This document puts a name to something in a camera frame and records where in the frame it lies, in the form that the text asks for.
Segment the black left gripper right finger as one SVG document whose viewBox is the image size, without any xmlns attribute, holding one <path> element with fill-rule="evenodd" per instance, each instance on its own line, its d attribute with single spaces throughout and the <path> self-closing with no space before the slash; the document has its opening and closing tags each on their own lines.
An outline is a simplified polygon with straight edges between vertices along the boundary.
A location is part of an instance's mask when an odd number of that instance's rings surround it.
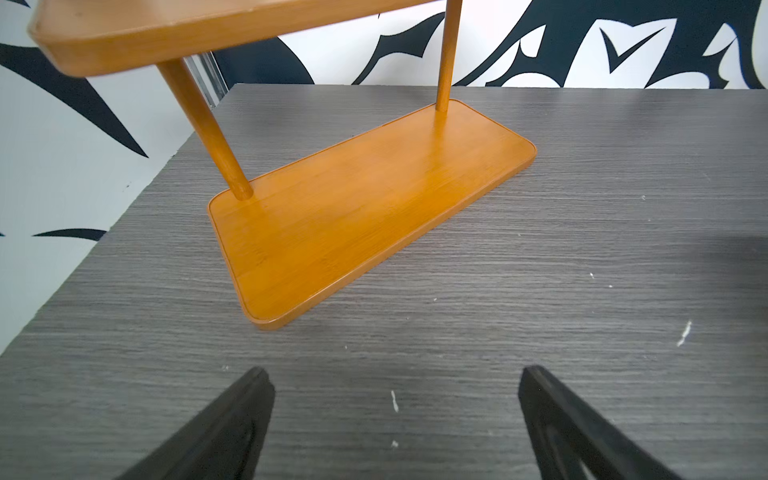
<svg viewBox="0 0 768 480">
<path fill-rule="evenodd" d="M 523 369 L 518 398 L 543 479 L 678 479 L 546 368 Z"/>
</svg>

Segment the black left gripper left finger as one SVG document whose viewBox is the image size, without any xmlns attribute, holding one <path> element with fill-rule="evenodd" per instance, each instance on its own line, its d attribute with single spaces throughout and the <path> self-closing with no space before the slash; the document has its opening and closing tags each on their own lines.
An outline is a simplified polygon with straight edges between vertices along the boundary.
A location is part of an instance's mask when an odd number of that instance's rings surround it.
<svg viewBox="0 0 768 480">
<path fill-rule="evenodd" d="M 254 367 L 122 479 L 252 479 L 275 401 L 268 373 Z"/>
</svg>

